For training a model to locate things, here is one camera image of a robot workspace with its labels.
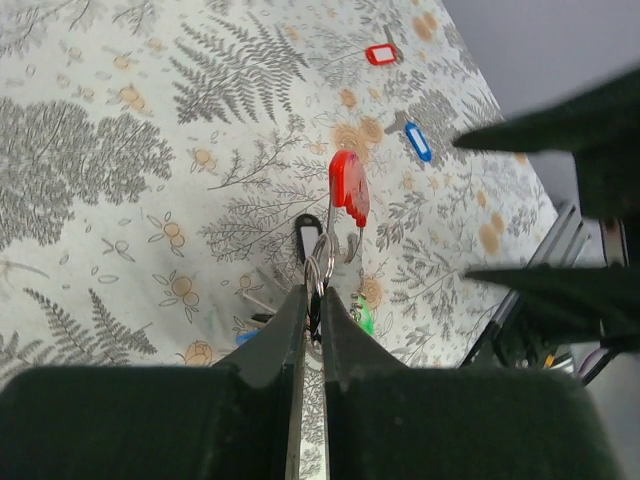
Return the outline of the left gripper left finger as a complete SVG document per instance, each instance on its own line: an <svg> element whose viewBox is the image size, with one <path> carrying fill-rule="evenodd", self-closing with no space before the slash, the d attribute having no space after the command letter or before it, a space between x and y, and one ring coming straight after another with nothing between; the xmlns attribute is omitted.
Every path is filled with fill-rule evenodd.
<svg viewBox="0 0 640 480"><path fill-rule="evenodd" d="M1 394L5 479L294 479L306 292L209 367L39 367Z"/></svg>

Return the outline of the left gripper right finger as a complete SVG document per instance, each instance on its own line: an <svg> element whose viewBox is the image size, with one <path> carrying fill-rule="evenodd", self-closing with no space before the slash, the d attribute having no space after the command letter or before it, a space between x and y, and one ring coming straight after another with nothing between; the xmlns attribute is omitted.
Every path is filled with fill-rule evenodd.
<svg viewBox="0 0 640 480"><path fill-rule="evenodd" d="M333 479L619 479L595 407L567 374L410 368L320 303Z"/></svg>

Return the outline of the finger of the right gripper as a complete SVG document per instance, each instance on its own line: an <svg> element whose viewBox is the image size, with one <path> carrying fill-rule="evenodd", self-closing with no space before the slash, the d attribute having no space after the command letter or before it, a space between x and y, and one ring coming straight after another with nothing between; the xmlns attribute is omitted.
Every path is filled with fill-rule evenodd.
<svg viewBox="0 0 640 480"><path fill-rule="evenodd" d="M639 213L639 70L543 110L469 130L453 146L474 151L570 153L582 215Z"/></svg>
<svg viewBox="0 0 640 480"><path fill-rule="evenodd" d="M637 267L470 268L466 279L505 286L524 300L533 329L557 343L637 345Z"/></svg>

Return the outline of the key bunch with coloured tags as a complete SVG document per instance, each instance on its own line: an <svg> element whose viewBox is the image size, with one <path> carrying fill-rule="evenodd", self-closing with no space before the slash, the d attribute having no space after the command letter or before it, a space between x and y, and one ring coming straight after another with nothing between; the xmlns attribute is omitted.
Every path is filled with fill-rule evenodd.
<svg viewBox="0 0 640 480"><path fill-rule="evenodd" d="M370 195L364 166L355 152L340 150L331 159L328 193L325 226L310 214L295 220L308 308L317 309L321 294L332 287L344 302L348 318L372 334L373 320L362 289L362 243Z"/></svg>

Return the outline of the blue key tag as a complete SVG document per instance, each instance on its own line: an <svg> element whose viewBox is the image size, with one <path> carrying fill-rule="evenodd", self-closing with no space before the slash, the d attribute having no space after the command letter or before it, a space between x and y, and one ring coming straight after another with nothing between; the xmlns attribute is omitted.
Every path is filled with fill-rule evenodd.
<svg viewBox="0 0 640 480"><path fill-rule="evenodd" d="M417 157L423 163L430 163L433 154L426 137L421 128L409 118L405 111L395 111L393 122L384 129L386 135L400 131L404 132Z"/></svg>

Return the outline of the red key tag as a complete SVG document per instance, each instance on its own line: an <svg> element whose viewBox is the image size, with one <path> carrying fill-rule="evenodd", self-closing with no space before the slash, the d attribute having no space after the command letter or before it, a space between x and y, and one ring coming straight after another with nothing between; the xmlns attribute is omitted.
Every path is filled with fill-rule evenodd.
<svg viewBox="0 0 640 480"><path fill-rule="evenodd" d="M368 47L365 50L365 58L373 66L399 64L404 60L403 53L393 39L388 25L383 26L386 42Z"/></svg>

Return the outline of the floral table mat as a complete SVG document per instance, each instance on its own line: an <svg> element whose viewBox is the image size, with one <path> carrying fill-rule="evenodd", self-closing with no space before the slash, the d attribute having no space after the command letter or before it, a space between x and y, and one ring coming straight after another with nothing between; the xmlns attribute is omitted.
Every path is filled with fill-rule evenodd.
<svg viewBox="0 0 640 480"><path fill-rule="evenodd" d="M404 60L373 66L384 25ZM2 382L222 360L302 281L294 223L327 220L340 150L374 338L458 364L503 298L461 271L529 260L556 219L525 155L452 146L499 114L439 1L3 2Z"/></svg>

